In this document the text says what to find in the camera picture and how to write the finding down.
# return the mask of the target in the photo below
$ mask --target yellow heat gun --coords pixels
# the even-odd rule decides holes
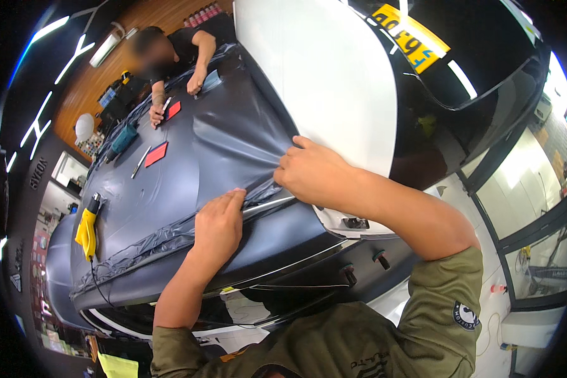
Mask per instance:
[[[101,195],[94,193],[91,198],[91,203],[82,213],[82,220],[78,225],[76,232],[76,242],[82,246],[86,261],[91,261],[94,257],[95,249],[97,247],[97,236],[94,232],[94,223],[97,219],[98,206],[100,204]]]

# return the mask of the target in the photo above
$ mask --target hand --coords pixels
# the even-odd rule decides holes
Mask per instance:
[[[273,173],[275,182],[299,200],[329,208],[346,208],[355,191],[357,168],[350,166],[330,148],[299,135],[279,161]]]
[[[189,95],[196,95],[199,90],[202,89],[207,74],[208,72],[205,67],[195,67],[193,76],[189,79],[189,82],[187,82],[187,93],[189,93]]]
[[[245,190],[235,188],[208,202],[195,216],[195,245],[187,254],[208,280],[231,258],[242,237]]]
[[[164,111],[162,110],[163,106],[164,104],[151,105],[151,108],[149,108],[149,119],[151,120],[151,127],[154,129],[157,128],[162,119],[164,119]]]

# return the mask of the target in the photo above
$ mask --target wall lettering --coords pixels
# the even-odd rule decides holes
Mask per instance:
[[[30,188],[33,190],[38,190],[38,185],[40,185],[40,180],[42,180],[42,175],[46,170],[48,162],[44,160],[43,157],[40,158],[40,161],[36,164],[34,168],[34,172],[31,174],[30,178]]]

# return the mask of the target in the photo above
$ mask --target logo patch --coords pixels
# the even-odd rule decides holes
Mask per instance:
[[[474,331],[476,329],[476,326],[481,323],[479,318],[476,317],[473,310],[469,309],[458,301],[454,303],[453,315],[454,321],[467,331]]]

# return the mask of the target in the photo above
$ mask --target olive green shirt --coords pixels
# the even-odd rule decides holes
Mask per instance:
[[[189,329],[153,330],[153,377],[470,377],[475,371],[481,251],[418,263],[399,326],[361,302],[295,320],[261,343],[207,360]]]

